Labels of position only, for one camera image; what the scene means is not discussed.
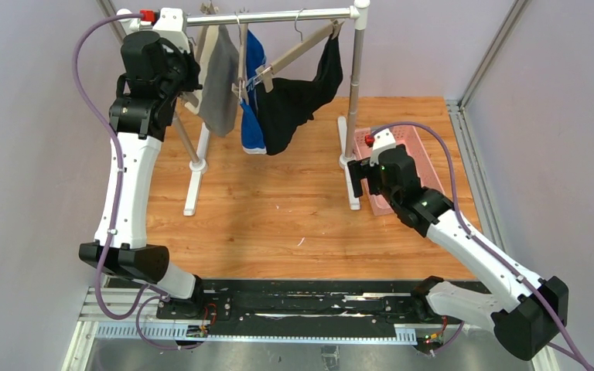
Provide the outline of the beige hanger of grey underwear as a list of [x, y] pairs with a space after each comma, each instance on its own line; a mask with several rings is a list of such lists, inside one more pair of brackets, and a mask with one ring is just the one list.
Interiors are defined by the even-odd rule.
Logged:
[[[213, 5], [212, 1], [208, 1], [208, 3], [203, 3], [200, 7], [200, 11], [204, 15], [215, 15], [218, 13], [218, 9], [216, 6]], [[193, 55], [194, 55], [195, 61], [197, 61], [199, 65], [202, 65], [202, 63], [200, 62], [200, 57], [203, 53], [203, 48], [204, 48], [204, 45], [206, 42], [207, 29], [208, 29], [208, 26], [202, 26], [198, 33], [198, 38], [196, 39], [196, 42], [193, 43]], [[205, 73], [206, 71], [207, 70], [205, 67], [202, 67], [202, 66], [200, 67], [201, 73]], [[183, 99], [184, 106], [189, 107], [190, 111], [192, 111], [193, 113], [196, 113], [198, 111], [199, 104], [200, 104], [201, 90], [196, 90], [195, 92], [183, 93], [181, 95], [181, 98]]]

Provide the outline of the grey underwear beige waistband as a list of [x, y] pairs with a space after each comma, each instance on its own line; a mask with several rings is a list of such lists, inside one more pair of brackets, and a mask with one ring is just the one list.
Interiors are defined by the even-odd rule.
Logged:
[[199, 73], [202, 85], [198, 111], [208, 130], [219, 137], [228, 135], [235, 126], [238, 98], [233, 92], [237, 82], [238, 50], [227, 27], [208, 26], [206, 42], [200, 57], [205, 73]]

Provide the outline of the beige hanger of blue underwear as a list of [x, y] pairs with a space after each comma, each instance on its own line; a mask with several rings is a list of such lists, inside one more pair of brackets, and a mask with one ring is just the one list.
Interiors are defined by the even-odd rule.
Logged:
[[245, 8], [239, 9], [234, 14], [236, 15], [236, 22], [238, 27], [239, 48], [238, 48], [238, 65], [237, 65], [237, 98], [238, 102], [242, 103], [247, 100], [247, 73], [246, 73], [246, 56], [248, 50], [248, 25], [241, 21], [241, 16], [247, 13]]

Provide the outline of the blue underwear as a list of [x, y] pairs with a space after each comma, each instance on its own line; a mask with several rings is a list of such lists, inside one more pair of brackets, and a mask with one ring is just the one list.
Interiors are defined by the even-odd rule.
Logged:
[[241, 144], [243, 150], [249, 155], [265, 155], [264, 135], [257, 119], [257, 100], [255, 86], [251, 81], [256, 75], [256, 69], [266, 63], [265, 50], [259, 39], [248, 29], [244, 33], [243, 61], [243, 92], [241, 93], [240, 106], [241, 119]]

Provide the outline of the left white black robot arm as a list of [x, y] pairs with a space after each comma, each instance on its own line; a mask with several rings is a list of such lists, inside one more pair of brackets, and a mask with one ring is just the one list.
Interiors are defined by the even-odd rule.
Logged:
[[147, 284], [169, 305], [193, 317], [205, 305], [203, 281], [147, 241], [146, 216], [155, 162], [177, 97], [198, 90], [199, 65], [184, 48], [157, 32], [133, 32], [121, 46], [125, 72], [108, 113], [111, 170], [102, 220], [79, 258], [99, 274]]

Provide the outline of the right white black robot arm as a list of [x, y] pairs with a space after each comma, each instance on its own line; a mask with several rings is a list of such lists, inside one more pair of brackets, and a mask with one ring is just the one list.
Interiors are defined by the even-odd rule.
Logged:
[[450, 252], [488, 290], [461, 288], [440, 277], [425, 279], [413, 295], [422, 316], [444, 315], [492, 332], [521, 360], [533, 359], [566, 325], [569, 289], [559, 277], [542, 278], [519, 265], [460, 214], [453, 201], [421, 184], [404, 145], [347, 163], [355, 196], [368, 184], [398, 219]]

